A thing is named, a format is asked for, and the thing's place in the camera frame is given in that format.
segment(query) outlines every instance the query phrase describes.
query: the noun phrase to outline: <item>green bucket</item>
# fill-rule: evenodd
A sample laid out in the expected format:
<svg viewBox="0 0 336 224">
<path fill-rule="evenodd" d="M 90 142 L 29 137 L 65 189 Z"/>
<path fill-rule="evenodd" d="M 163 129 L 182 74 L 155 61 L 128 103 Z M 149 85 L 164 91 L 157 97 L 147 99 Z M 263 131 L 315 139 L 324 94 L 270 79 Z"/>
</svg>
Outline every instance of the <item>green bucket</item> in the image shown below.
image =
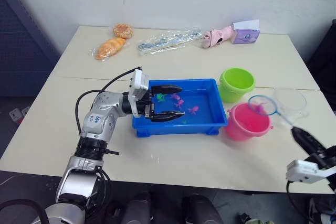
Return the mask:
<svg viewBox="0 0 336 224">
<path fill-rule="evenodd" d="M 255 85 L 253 75 L 242 68 L 225 70 L 218 87 L 223 102 L 237 102 L 247 92 L 252 91 Z"/>
</svg>

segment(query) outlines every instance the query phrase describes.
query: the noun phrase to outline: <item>blue plastic tray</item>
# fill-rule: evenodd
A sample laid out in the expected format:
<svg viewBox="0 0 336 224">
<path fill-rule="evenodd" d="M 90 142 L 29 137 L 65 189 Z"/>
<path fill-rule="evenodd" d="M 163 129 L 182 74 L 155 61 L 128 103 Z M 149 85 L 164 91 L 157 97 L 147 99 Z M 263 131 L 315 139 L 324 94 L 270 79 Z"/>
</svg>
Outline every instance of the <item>blue plastic tray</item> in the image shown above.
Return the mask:
<svg viewBox="0 0 336 224">
<path fill-rule="evenodd" d="M 133 118 L 133 128 L 136 129 L 138 137 L 148 137 L 161 134 L 188 134 L 205 133 L 207 135 L 217 135 L 219 128 L 227 125 L 221 97 L 214 79 L 195 80 L 153 80 L 149 81 L 149 88 L 156 85 L 173 84 L 182 88 L 177 93 L 184 100 L 181 109 L 174 104 L 176 100 L 168 94 L 164 102 L 158 102 L 156 97 L 152 98 L 155 103 L 155 112 L 169 110 L 185 111 L 185 115 L 168 122 L 153 123 L 143 116 Z M 196 115 L 191 115 L 188 108 L 198 106 Z"/>
</svg>

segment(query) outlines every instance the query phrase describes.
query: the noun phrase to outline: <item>purple box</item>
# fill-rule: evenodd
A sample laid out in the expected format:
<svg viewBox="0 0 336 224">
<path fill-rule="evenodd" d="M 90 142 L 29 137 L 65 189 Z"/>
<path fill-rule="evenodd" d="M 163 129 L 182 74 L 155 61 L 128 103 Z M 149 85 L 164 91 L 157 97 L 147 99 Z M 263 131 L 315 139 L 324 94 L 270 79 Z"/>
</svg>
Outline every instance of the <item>purple box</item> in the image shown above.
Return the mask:
<svg viewBox="0 0 336 224">
<path fill-rule="evenodd" d="M 234 30 L 231 42 L 232 44 L 254 43 L 259 34 L 260 30 Z"/>
<path fill-rule="evenodd" d="M 260 34 L 259 20 L 234 22 L 232 23 L 232 30 L 232 44 L 254 43 Z"/>
</svg>

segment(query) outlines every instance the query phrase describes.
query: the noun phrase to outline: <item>white table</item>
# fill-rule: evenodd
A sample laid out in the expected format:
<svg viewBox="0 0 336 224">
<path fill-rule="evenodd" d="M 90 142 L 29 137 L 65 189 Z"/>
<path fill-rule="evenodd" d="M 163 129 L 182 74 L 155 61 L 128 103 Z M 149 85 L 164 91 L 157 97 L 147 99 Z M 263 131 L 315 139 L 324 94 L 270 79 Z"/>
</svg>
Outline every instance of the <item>white table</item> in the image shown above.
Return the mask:
<svg viewBox="0 0 336 224">
<path fill-rule="evenodd" d="M 225 41 L 208 49 L 187 45 L 173 51 L 139 56 L 137 42 L 163 32 L 135 29 L 128 46 L 101 62 L 93 60 L 89 51 L 111 37 L 109 28 L 80 26 L 52 75 L 110 80 L 142 66 L 153 80 L 214 78 L 218 81 L 223 70 L 241 67 L 255 76 L 257 87 L 319 89 L 287 35 L 260 34 L 255 44 L 233 45 Z"/>
<path fill-rule="evenodd" d="M 74 109 L 78 96 L 101 88 L 105 80 L 49 77 L 29 113 L 0 160 L 0 169 L 62 176 L 78 143 Z M 128 83 L 117 81 L 110 90 L 122 92 Z M 255 88 L 253 94 L 270 95 L 272 89 Z M 318 90 L 302 90 L 310 115 L 298 121 L 325 146 L 335 144 L 335 116 Z M 82 122 L 95 94 L 82 99 Z M 225 104 L 231 108 L 234 104 Z M 289 129 L 275 127 L 267 135 L 247 142 L 202 134 L 161 135 L 137 138 L 131 117 L 119 118 L 109 149 L 120 156 L 105 155 L 104 170 L 113 180 L 255 191 L 285 191 L 286 166 L 304 159 Z M 313 185 L 294 183 L 291 191 L 331 193 L 326 181 Z"/>
</svg>

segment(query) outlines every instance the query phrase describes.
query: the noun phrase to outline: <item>gray floor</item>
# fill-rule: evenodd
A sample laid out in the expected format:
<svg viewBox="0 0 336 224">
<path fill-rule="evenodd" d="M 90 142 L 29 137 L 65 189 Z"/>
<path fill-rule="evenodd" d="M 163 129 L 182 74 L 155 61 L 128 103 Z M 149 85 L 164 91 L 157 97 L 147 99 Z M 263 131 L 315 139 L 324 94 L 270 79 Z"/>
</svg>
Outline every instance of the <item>gray floor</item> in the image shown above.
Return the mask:
<svg viewBox="0 0 336 224">
<path fill-rule="evenodd" d="M 0 98 L 0 155 L 14 135 L 15 125 L 8 112 L 14 108 L 23 109 L 30 105 L 33 98 Z M 0 202 L 15 198 L 33 199 L 43 207 L 54 203 L 55 192 L 60 181 L 59 177 L 31 174 L 0 172 L 0 184 L 6 179 L 11 180 L 0 186 Z M 237 222 L 237 214 L 246 212 L 251 217 L 264 221 L 272 220 L 279 223 L 306 223 L 290 206 L 285 194 L 258 194 L 242 191 L 197 188 L 185 186 L 155 185 L 142 183 L 112 182 L 113 200 L 121 206 L 126 205 L 134 195 L 141 191 L 150 191 L 153 195 L 155 209 L 154 223 L 181 223 L 181 200 L 185 196 L 197 193 L 209 198 L 217 208 L 224 223 Z M 302 210 L 306 210 L 310 195 L 294 194 L 294 198 Z M 0 213 L 0 222 L 7 224 L 30 223 L 36 214 L 24 206 L 13 206 Z"/>
</svg>

